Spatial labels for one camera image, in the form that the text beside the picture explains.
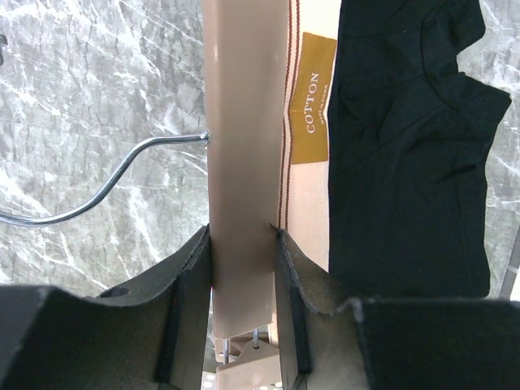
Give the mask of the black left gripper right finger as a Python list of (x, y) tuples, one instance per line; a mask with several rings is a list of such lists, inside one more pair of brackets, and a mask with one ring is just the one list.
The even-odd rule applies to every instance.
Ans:
[(354, 297), (275, 234), (284, 388), (518, 388), (516, 301)]

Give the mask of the black underwear beige waistband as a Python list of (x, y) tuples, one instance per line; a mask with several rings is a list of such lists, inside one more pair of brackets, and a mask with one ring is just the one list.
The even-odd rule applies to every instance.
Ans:
[(327, 108), (327, 271), (351, 296), (485, 298), (485, 165), (509, 95), (460, 71), (476, 1), (343, 1)]

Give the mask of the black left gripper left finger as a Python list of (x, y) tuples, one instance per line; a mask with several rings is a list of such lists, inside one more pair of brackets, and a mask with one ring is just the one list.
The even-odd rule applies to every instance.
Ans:
[(210, 238), (97, 297), (1, 288), (4, 389), (198, 389), (210, 305)]

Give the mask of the beige clip hanger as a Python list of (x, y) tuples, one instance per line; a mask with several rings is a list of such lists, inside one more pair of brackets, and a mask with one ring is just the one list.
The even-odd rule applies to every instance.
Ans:
[(289, 4), (203, 4), (210, 305), (218, 337), (273, 313)]

